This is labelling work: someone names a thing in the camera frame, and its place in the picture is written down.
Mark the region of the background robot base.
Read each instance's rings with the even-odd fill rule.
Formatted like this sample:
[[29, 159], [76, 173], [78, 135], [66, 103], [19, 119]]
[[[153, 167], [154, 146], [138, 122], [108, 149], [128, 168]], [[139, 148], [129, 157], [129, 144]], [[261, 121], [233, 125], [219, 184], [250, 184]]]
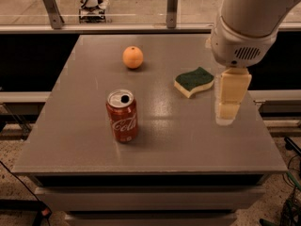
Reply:
[[79, 23], [105, 23], [108, 0], [81, 0]]

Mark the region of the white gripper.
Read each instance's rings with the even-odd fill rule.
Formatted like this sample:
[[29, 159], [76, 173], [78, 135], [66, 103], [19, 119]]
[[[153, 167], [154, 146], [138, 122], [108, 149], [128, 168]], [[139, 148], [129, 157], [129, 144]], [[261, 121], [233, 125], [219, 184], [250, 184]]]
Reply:
[[277, 38], [277, 31], [263, 37], [239, 34], [218, 15], [208, 44], [217, 63], [229, 68], [221, 73], [218, 117], [234, 120], [252, 75], [246, 67], [259, 63]]

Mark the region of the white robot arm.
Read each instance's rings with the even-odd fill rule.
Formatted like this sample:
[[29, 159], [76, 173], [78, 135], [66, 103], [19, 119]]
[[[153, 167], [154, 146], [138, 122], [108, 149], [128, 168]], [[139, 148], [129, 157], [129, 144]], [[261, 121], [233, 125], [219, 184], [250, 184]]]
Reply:
[[233, 123], [252, 75], [275, 43], [280, 24], [301, 0], [222, 0], [211, 31], [215, 61], [225, 70], [215, 77], [215, 119]]

